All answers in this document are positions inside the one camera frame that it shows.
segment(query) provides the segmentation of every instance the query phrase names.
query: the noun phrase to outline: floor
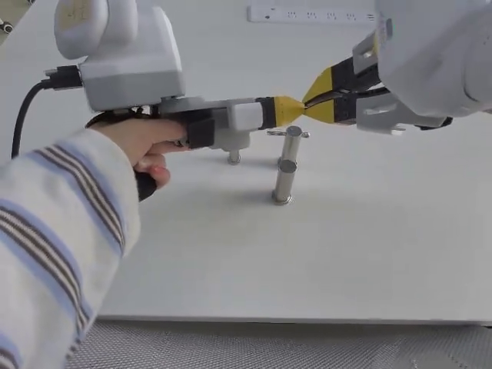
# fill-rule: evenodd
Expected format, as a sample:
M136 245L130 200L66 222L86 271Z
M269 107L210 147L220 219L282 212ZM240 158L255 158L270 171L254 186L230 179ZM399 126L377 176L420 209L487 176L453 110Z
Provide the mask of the floor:
M19 19L28 11L29 6L27 0L0 0L0 18L4 22L12 23L15 27ZM0 44L3 43L7 37L8 35L0 31Z

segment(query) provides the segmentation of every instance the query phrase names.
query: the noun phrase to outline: power outlet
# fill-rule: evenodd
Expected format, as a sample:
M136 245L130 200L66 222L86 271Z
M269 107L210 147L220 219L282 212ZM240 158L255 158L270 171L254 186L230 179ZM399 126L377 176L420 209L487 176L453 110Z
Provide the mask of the power outlet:
M361 10L252 5L248 8L248 21L255 23L373 25L376 22L376 17L370 12Z

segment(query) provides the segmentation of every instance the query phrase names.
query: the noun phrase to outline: striped sleeve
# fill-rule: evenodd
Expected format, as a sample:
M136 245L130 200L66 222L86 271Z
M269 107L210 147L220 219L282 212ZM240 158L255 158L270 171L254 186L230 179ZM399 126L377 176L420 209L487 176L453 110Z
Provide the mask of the striped sleeve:
M0 369L62 367L139 231L131 165L96 131L0 167Z

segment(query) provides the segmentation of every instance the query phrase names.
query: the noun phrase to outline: metal peg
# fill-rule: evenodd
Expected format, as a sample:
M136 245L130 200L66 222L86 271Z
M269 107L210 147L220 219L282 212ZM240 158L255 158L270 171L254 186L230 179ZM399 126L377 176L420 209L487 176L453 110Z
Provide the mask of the metal peg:
M268 131L270 136L284 136L284 147L282 148L282 156L278 159L278 162L282 160L290 160L294 163L298 160L299 146L302 138L309 138L308 132L303 132L297 125L292 125L287 128L287 131Z
M298 165L291 160L282 160L278 165L277 183L272 193L276 205L286 205L292 202L292 186Z
M241 162L241 154L239 150L229 151L228 163L230 165L238 165Z

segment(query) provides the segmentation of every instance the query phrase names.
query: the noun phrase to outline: finger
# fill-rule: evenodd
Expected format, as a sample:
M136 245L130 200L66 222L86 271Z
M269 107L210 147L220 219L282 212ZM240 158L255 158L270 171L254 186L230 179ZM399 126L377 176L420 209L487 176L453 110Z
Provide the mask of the finger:
M135 170L147 173L151 167L166 168L166 159L162 155L145 155L136 165Z
M180 152L189 151L190 148L186 146L177 146L174 142L159 142L152 145L151 149L148 151L149 154L167 154L169 152Z
M167 119L149 119L146 121L151 132L153 144L163 141L176 141L186 136L186 129L181 123Z
M157 182L157 188L163 188L171 180L171 172L163 167L150 167L148 173Z

